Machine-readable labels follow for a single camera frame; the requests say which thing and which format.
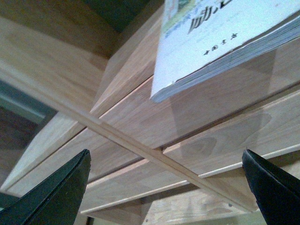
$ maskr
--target chinese characters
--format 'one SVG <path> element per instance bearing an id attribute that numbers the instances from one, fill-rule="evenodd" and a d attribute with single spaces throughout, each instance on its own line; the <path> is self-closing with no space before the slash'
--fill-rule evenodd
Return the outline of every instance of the chinese characters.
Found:
<path id="1" fill-rule="evenodd" d="M 231 35 L 231 39 L 230 39 L 230 40 L 236 38 L 237 36 L 238 36 L 238 33 L 233 33 L 233 34 Z M 221 42 L 220 44 L 221 44 L 221 45 L 225 45 L 226 43 L 227 43 L 227 40 L 226 40 L 226 39 L 223 39 L 222 42 Z M 210 51 L 213 52 L 214 50 L 217 50 L 218 48 L 219 48 L 218 45 L 214 45 L 214 46 L 211 48 L 211 50 L 206 50 L 205 53 L 204 53 L 204 55 L 208 55 Z"/>
<path id="2" fill-rule="evenodd" d="M 198 28 L 204 21 L 208 21 L 208 19 L 211 17 L 212 14 L 215 14 L 219 9 L 224 8 L 231 1 L 232 0 L 221 1 L 220 6 L 216 7 L 214 10 L 213 10 L 214 8 L 213 6 L 205 7 L 205 9 L 201 11 L 199 17 L 195 17 L 192 19 L 191 26 L 187 34 L 192 32 L 193 29 Z"/>

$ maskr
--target white book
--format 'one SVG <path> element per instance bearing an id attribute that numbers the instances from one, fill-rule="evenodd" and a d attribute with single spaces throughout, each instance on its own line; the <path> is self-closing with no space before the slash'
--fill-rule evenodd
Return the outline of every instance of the white book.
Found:
<path id="1" fill-rule="evenodd" d="M 165 0 L 151 99 L 166 98 L 300 36 L 300 0 Z"/>

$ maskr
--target green object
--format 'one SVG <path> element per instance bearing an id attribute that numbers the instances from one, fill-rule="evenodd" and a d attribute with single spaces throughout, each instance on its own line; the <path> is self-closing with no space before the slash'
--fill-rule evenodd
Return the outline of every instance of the green object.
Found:
<path id="1" fill-rule="evenodd" d="M 125 27 L 141 12 L 150 0 L 84 0 L 98 15 L 117 32 Z"/>
<path id="2" fill-rule="evenodd" d="M 0 211 L 0 225 L 73 225 L 90 172 L 83 150 L 13 205 Z"/>

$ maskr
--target black object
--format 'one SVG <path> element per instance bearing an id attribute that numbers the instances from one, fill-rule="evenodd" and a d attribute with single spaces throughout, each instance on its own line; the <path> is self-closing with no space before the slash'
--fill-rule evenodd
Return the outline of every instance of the black object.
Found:
<path id="1" fill-rule="evenodd" d="M 251 150 L 244 151 L 243 168 L 268 225 L 300 225 L 300 180 Z"/>
<path id="2" fill-rule="evenodd" d="M 0 211 L 0 225 L 73 225 L 90 172 L 83 150 L 16 203 Z"/>

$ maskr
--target light wood panel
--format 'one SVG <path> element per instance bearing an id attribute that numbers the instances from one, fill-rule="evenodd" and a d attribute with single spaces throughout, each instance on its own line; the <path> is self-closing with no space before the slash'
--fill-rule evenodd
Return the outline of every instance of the light wood panel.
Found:
<path id="1" fill-rule="evenodd" d="M 215 170 L 221 173 L 241 167 L 247 148 L 267 158 L 273 152 L 298 150 L 299 108 L 300 90 L 296 90 L 167 148 L 165 154 L 204 177 Z"/>
<path id="2" fill-rule="evenodd" d="M 22 158 L 1 186 L 1 189 L 8 189 L 83 128 L 83 125 L 58 112 L 31 141 Z M 50 170 L 50 174 L 58 168 L 55 167 L 53 170 Z"/>
<path id="3" fill-rule="evenodd" d="M 36 88 L 51 88 L 75 107 L 89 110 L 107 63 L 91 63 L 93 53 L 0 18 L 1 64 L 30 73 Z"/>
<path id="4" fill-rule="evenodd" d="M 94 99 L 94 107 L 92 109 L 92 112 L 95 112 L 95 115 L 100 116 L 105 112 L 105 109 L 109 109 L 112 107 L 115 102 L 111 102 L 109 106 L 107 106 L 104 110 L 99 111 L 100 104 L 97 103 L 99 101 L 99 98 L 104 94 L 109 94 L 114 92 L 114 84 L 118 84 L 117 82 L 120 81 L 120 79 L 125 82 L 129 83 L 129 79 L 127 79 L 127 76 L 130 74 L 136 73 L 137 70 L 140 70 L 140 66 L 142 63 L 145 63 L 145 65 L 148 63 L 145 58 L 144 62 L 141 62 L 140 64 L 135 64 L 139 59 L 142 57 L 145 57 L 145 51 L 141 51 L 141 46 L 150 46 L 153 44 L 152 41 L 148 42 L 149 40 L 147 37 L 149 35 L 159 37 L 159 24 L 160 24 L 160 17 L 163 13 L 163 7 L 159 8 L 127 41 L 122 45 L 122 47 L 109 59 L 107 67 L 105 69 L 105 73 L 103 75 L 103 79 L 101 80 L 100 86 L 98 88 L 97 94 Z M 141 12 L 138 16 L 143 16 L 144 11 Z M 151 30 L 155 29 L 155 31 L 158 31 L 157 34 L 151 32 Z M 156 51 L 157 43 L 154 42 L 153 50 Z M 118 96 L 118 98 L 122 99 L 126 96 L 132 89 L 136 88 L 139 84 L 141 84 L 145 80 L 142 79 L 142 81 L 137 82 L 135 86 L 132 88 L 131 86 L 123 86 L 123 89 L 126 90 L 125 94 Z"/>
<path id="5" fill-rule="evenodd" d="M 97 95 L 101 95 L 103 91 L 107 88 L 107 86 L 110 84 L 111 80 L 114 78 L 114 76 L 119 72 L 119 70 L 124 66 L 124 64 L 127 62 L 128 58 L 132 54 L 132 52 L 135 50 L 136 46 L 145 38 L 145 36 L 148 34 L 147 32 L 157 24 L 158 20 L 160 19 L 162 14 L 162 9 L 158 10 L 151 18 L 130 38 L 120 49 L 117 51 L 108 61 L 107 67 L 105 69 L 105 72 L 101 78 L 100 85 L 96 88 L 97 89 Z M 30 170 L 37 167 L 43 160 L 47 159 L 48 156 L 53 154 L 60 146 L 62 146 L 65 142 L 70 140 L 74 135 L 76 135 L 80 130 L 83 129 L 83 126 L 78 124 L 76 121 L 72 120 L 69 117 L 66 117 L 65 119 L 62 118 L 63 115 L 60 113 L 52 120 L 52 123 L 49 123 L 44 128 L 45 132 L 41 132 L 40 135 L 38 135 L 35 138 L 35 141 L 31 143 L 29 146 L 29 150 L 27 151 L 27 155 L 29 157 L 24 157 L 20 162 L 18 163 L 17 167 L 13 170 L 13 172 L 10 174 L 8 179 L 6 180 L 5 184 L 3 185 L 3 188 L 9 188 L 11 185 L 13 185 L 15 182 L 17 182 L 20 178 L 22 178 L 26 173 L 28 173 Z M 106 146 L 109 148 L 104 148 L 103 152 L 111 152 L 112 150 L 115 151 L 115 153 L 112 153 L 111 155 L 116 157 L 115 163 L 112 163 L 112 165 L 109 166 L 109 168 L 105 169 L 102 172 L 92 172 L 90 174 L 90 179 L 95 179 L 97 177 L 101 177 L 103 174 L 107 173 L 110 170 L 117 169 L 122 165 L 126 165 L 130 163 L 132 160 L 137 158 L 134 154 L 130 154 L 128 151 L 124 151 L 121 147 L 118 148 L 117 145 L 114 145 L 113 143 L 109 142 L 109 140 L 99 137 L 99 138 L 92 138 L 88 139 L 86 138 L 86 131 L 82 131 L 78 135 L 83 135 L 83 138 L 79 137 L 79 140 L 86 140 L 87 142 L 93 142 L 93 140 L 96 141 L 96 143 L 87 143 L 84 146 L 95 146 L 98 144 L 98 147 L 104 147 Z M 47 144 L 44 144 L 42 147 L 40 146 L 40 142 L 44 142 L 44 139 L 47 138 Z M 68 147 L 63 147 L 59 154 L 63 154 L 63 152 L 69 151 L 70 155 L 75 155 L 78 152 L 78 149 L 69 149 Z M 97 159 L 102 158 L 103 154 L 97 155 Z M 54 167 L 49 167 L 49 174 L 54 172 L 56 169 L 59 168 L 59 165 L 63 165 L 66 160 L 62 160 L 60 164 L 57 164 Z"/>
<path id="6" fill-rule="evenodd" d="M 300 150 L 272 158 L 269 161 L 293 176 L 300 178 Z M 230 191 L 244 192 L 255 201 L 255 197 L 248 187 L 242 168 L 227 171 L 206 179 L 217 182 L 219 185 L 224 185 L 225 183 L 228 186 L 230 184 Z M 199 222 L 212 218 L 230 217 L 236 212 L 243 213 L 213 196 L 202 193 L 200 189 L 191 185 L 147 196 L 141 199 L 141 205 L 141 224 L 173 225 Z M 106 210 L 98 210 L 90 212 L 88 215 L 96 218 L 104 218 L 107 216 L 106 212 Z"/>
<path id="7" fill-rule="evenodd" d="M 149 99 L 149 79 L 101 119 L 151 148 L 170 146 L 178 138 L 299 82 L 298 48 L 300 39 L 160 104 Z"/>
<path id="8" fill-rule="evenodd" d="M 140 225 L 142 203 L 140 200 L 131 201 L 106 210 L 92 212 L 88 216 L 101 218 L 120 225 Z"/>
<path id="9" fill-rule="evenodd" d="M 90 127 L 92 127 L 94 130 L 97 130 L 97 131 L 99 132 L 99 127 L 96 127 L 95 124 L 91 124 L 91 123 L 90 123 L 91 120 L 94 120 L 93 118 L 90 118 L 88 115 L 84 115 L 84 118 L 83 118 L 83 117 L 82 117 L 83 114 L 80 113 L 80 112 L 75 112 L 74 109 L 65 109 L 65 108 L 64 108 L 63 110 L 66 110 L 66 112 L 72 114 L 73 116 L 79 118 L 80 120 L 83 120 L 83 119 L 85 119 L 85 118 L 89 118 L 88 120 L 85 121 L 85 123 L 89 123 L 89 126 L 90 126 Z M 110 136 L 110 139 L 111 139 L 112 137 L 114 138 L 114 135 L 112 135 L 111 133 L 108 133 L 108 134 L 106 134 L 106 135 L 107 135 L 107 136 Z M 123 144 L 126 144 L 127 148 L 132 149 L 132 145 L 131 145 L 131 144 L 128 145 L 128 142 L 123 142 Z M 140 145 L 140 144 L 138 144 L 138 143 L 136 143 L 136 144 L 137 144 L 138 146 L 140 146 L 142 149 L 145 148 L 145 146 L 142 146 L 142 145 Z M 145 151 L 140 152 L 138 149 L 135 148 L 135 152 L 136 152 L 136 153 L 139 152 L 138 154 L 140 154 L 140 155 L 142 155 L 142 156 L 147 156 L 147 158 L 149 157 L 148 154 L 145 154 Z M 180 166 L 179 166 L 178 164 L 176 164 L 175 162 L 170 161 L 170 159 L 168 159 L 168 158 L 166 158 L 166 157 L 163 157 L 162 155 L 156 155 L 156 154 L 158 154 L 158 153 L 155 152 L 155 153 L 153 153 L 152 156 L 150 156 L 150 157 L 151 157 L 151 160 L 157 162 L 157 163 L 158 163 L 159 165 L 161 165 L 161 166 L 165 166 L 165 163 L 167 162 L 167 164 L 172 165 L 172 166 L 171 166 L 171 168 L 170 168 L 169 166 L 166 166 L 166 167 L 165 167 L 166 169 L 172 170 L 175 174 L 178 174 L 179 176 L 182 176 L 181 173 L 177 173 L 177 172 L 178 172 L 177 170 L 174 171 L 174 168 L 180 168 L 180 169 L 182 169 L 182 171 L 184 170 L 184 168 L 180 167 Z M 185 171 L 185 170 L 184 170 L 184 174 L 186 174 L 186 173 L 188 173 L 190 177 L 193 177 L 193 178 L 195 177 L 194 174 L 191 174 L 189 171 Z M 191 180 L 190 180 L 190 177 L 189 177 L 187 180 L 192 181 L 192 182 L 194 182 L 194 183 L 197 183 L 197 182 L 195 182 L 194 179 L 191 179 Z M 242 201 L 239 197 L 237 197 L 237 198 L 238 198 L 238 201 L 239 201 L 240 203 L 242 203 L 242 204 L 245 203 L 245 201 Z"/>
<path id="10" fill-rule="evenodd" d="M 83 149 L 89 149 L 91 154 L 89 181 L 103 177 L 141 159 L 141 157 L 127 149 L 89 129 L 85 129 L 80 135 L 77 135 L 62 146 L 56 153 L 42 161 L 34 170 L 23 176 L 12 188 L 8 186 L 8 190 L 22 195 L 27 193 Z"/>
<path id="11" fill-rule="evenodd" d="M 0 15 L 105 57 L 112 54 L 118 35 L 81 0 L 2 0 Z"/>
<path id="12" fill-rule="evenodd" d="M 244 213 L 200 189 L 186 186 L 148 196 L 144 201 L 142 225 L 174 225 Z"/>
<path id="13" fill-rule="evenodd" d="M 91 110 L 93 114 L 101 116 L 153 75 L 160 37 L 162 11 L 163 7 L 149 19 L 149 23 L 147 22 L 144 27 L 141 27 L 142 34 L 144 34 L 143 31 L 147 28 L 145 36 L 97 100 Z"/>
<path id="14" fill-rule="evenodd" d="M 181 181 L 180 177 L 144 159 L 89 184 L 79 210 L 86 213 L 93 208 L 107 208 Z"/>
<path id="15" fill-rule="evenodd" d="M 31 73 L 35 77 L 35 81 L 31 80 L 35 88 L 47 87 L 50 93 L 63 95 L 76 107 L 90 110 L 106 59 L 5 18 L 1 18 L 0 23 L 3 64 L 13 66 L 21 73 Z M 5 182 L 5 187 L 33 169 L 81 129 L 83 126 L 73 120 L 56 116 L 29 146 L 26 153 L 29 159 L 26 156 L 22 158 Z M 44 143 L 45 139 L 46 144 L 41 147 L 40 143 Z"/>

